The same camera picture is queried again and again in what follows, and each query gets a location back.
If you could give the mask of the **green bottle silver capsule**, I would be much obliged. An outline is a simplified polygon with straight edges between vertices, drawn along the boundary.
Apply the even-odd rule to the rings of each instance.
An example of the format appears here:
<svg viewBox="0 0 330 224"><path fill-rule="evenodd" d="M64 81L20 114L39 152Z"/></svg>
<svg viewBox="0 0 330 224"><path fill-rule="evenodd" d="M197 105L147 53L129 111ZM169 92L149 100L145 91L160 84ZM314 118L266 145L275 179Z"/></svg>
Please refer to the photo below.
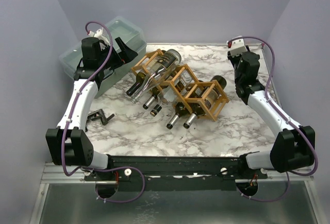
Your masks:
<svg viewBox="0 0 330 224"><path fill-rule="evenodd" d="M215 84L213 88L211 86L204 87L197 98L201 100L199 102L192 102L192 113L183 124L183 127L186 129L189 129L200 116L208 115L205 110L208 110L214 114L214 117L217 117L224 105L229 102L227 96L222 95L222 92L217 89Z"/></svg>

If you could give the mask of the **tall clear glass bottle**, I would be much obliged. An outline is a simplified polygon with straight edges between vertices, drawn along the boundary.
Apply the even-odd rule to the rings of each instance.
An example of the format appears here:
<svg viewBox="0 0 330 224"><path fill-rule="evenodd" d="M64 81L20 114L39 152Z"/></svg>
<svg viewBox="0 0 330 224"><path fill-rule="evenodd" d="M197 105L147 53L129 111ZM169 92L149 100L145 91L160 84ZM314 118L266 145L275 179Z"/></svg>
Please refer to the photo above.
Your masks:
<svg viewBox="0 0 330 224"><path fill-rule="evenodd" d="M148 91L160 85L180 64L182 57L174 49L167 50L148 70L142 86L133 94L131 101L137 103Z"/></svg>

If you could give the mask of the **clear square liquor bottle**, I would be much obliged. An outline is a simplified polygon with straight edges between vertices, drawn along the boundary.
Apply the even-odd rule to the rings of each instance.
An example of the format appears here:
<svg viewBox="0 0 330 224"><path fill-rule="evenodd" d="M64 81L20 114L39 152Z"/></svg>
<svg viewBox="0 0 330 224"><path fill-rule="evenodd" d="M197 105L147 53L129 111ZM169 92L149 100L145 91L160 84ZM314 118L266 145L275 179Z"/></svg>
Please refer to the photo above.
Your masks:
<svg viewBox="0 0 330 224"><path fill-rule="evenodd" d="M187 92L187 85L191 83L191 81L192 77L187 70L184 70L174 81L174 86L180 94L185 94ZM177 100L177 95L175 91L168 86L158 95L158 99L158 104L150 111L152 117L155 117L160 112L163 105L173 104Z"/></svg>

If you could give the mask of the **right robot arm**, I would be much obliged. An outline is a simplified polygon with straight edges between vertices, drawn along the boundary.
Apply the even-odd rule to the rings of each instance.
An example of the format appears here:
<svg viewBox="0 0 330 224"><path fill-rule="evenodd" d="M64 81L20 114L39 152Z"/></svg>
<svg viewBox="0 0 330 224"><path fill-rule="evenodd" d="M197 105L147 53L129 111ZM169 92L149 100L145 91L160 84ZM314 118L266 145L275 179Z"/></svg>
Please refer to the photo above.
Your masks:
<svg viewBox="0 0 330 224"><path fill-rule="evenodd" d="M247 179L261 168L284 173L316 164L315 131L292 120L266 96L265 87L257 79L260 56L246 50L238 55L229 51L227 57L234 68L238 97L262 118L275 136L270 151L242 155L244 162L237 166L238 175Z"/></svg>

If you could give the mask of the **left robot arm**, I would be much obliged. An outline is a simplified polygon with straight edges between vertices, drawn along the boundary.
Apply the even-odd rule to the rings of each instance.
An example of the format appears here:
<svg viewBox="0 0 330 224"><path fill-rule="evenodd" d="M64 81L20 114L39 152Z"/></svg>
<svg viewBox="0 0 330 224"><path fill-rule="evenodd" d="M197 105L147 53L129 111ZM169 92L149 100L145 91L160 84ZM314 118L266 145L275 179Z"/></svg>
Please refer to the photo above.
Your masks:
<svg viewBox="0 0 330 224"><path fill-rule="evenodd" d="M113 161L110 155L96 152L88 139L85 133L88 114L104 80L104 71L121 67L138 55L120 37L115 42L120 52L96 37L82 40L82 58L74 73L72 97L57 127L48 129L45 135L54 164L93 168L103 180L113 177Z"/></svg>

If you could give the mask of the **green wine bottle brown label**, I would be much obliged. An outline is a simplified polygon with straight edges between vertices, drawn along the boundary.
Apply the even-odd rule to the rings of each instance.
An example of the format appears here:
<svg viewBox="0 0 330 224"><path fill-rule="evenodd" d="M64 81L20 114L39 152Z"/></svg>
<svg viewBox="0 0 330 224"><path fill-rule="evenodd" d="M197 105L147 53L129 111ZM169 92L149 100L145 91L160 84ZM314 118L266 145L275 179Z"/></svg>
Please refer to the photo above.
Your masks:
<svg viewBox="0 0 330 224"><path fill-rule="evenodd" d="M166 80L171 80L177 73L177 70L174 69L172 72L170 72L169 75L167 75L165 78L164 78L164 81ZM145 110L147 110L155 101L158 101L158 94L160 93L160 90L163 90L165 88L167 88L168 86L167 85L161 85L160 88L158 87L154 87L152 89L152 94L150 96L150 98L143 104L143 108Z"/></svg>

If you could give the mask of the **dark green wine bottle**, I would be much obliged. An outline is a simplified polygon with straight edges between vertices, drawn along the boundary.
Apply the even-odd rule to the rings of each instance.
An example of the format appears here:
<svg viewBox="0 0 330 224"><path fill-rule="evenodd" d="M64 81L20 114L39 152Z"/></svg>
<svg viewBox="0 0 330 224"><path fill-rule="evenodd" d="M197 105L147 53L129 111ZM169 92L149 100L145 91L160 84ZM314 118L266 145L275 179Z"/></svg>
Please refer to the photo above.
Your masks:
<svg viewBox="0 0 330 224"><path fill-rule="evenodd" d="M144 65L147 62L149 64L146 66L146 69L149 71L150 68L157 62L158 58L161 57L166 51L165 50L156 50L152 51L151 53L147 53L144 57L138 62L137 65ZM143 70L140 70L136 74L136 81L135 83L126 91L128 96L132 96L143 84L145 79L146 73Z"/></svg>

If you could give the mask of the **green wine bottle white label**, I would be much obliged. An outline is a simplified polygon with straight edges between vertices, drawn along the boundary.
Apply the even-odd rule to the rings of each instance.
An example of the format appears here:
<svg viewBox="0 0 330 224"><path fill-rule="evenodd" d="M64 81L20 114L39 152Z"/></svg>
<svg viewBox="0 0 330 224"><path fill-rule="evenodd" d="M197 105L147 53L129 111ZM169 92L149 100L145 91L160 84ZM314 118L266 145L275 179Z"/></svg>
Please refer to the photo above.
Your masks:
<svg viewBox="0 0 330 224"><path fill-rule="evenodd" d="M200 97L204 91L204 87L201 89L197 87L194 92L189 96L190 98ZM175 106L175 115L167 123L167 128L172 129L176 122L183 116L190 114L186 106L182 102L178 102Z"/></svg>

